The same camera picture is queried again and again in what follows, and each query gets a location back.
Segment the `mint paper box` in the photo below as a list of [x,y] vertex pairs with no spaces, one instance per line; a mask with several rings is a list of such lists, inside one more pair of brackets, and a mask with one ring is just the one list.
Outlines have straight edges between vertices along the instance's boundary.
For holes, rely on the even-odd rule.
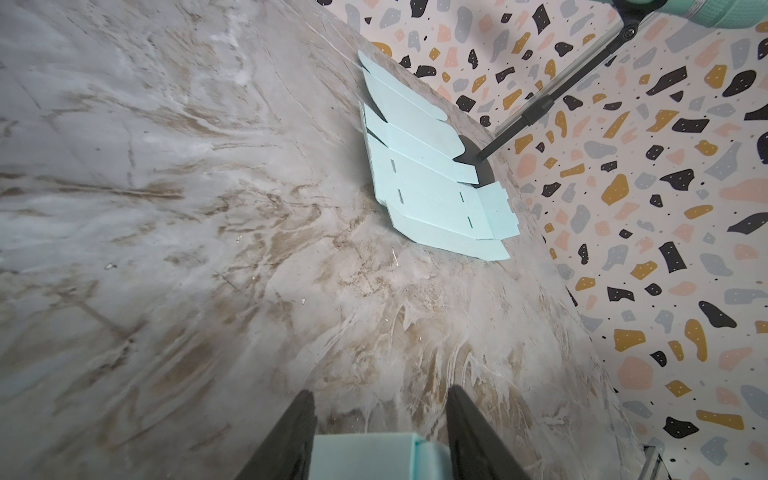
[[451,477],[449,448],[415,433],[317,435],[308,475],[310,480]]
[[462,163],[462,136],[436,105],[364,53],[365,85],[373,101],[360,106],[376,201],[411,241],[502,261],[504,240],[519,233],[509,195],[486,163]]

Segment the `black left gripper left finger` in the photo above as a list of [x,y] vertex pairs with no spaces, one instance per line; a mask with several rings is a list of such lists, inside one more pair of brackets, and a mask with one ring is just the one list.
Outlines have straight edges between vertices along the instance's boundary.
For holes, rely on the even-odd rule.
[[316,428],[314,395],[301,390],[235,479],[308,479]]

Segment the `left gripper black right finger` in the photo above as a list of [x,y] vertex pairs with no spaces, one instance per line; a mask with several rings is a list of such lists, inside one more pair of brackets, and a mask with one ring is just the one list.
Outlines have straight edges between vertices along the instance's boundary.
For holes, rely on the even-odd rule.
[[446,416],[454,479],[530,479],[459,385],[448,390]]

